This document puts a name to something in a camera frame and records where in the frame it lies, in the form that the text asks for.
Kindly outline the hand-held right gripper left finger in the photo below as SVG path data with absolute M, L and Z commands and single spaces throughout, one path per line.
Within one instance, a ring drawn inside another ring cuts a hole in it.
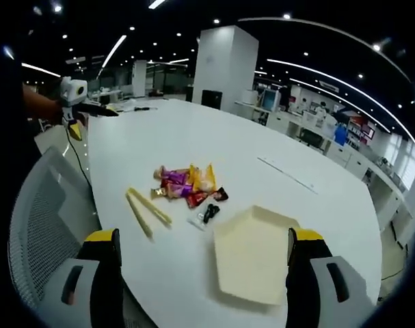
M 65 260 L 44 287 L 46 327 L 124 327 L 119 229 L 99 230 Z

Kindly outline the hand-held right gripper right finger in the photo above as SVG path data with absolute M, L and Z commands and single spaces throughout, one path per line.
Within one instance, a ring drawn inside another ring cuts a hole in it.
M 371 314 L 365 279 L 313 230 L 289 229 L 287 327 L 361 327 Z

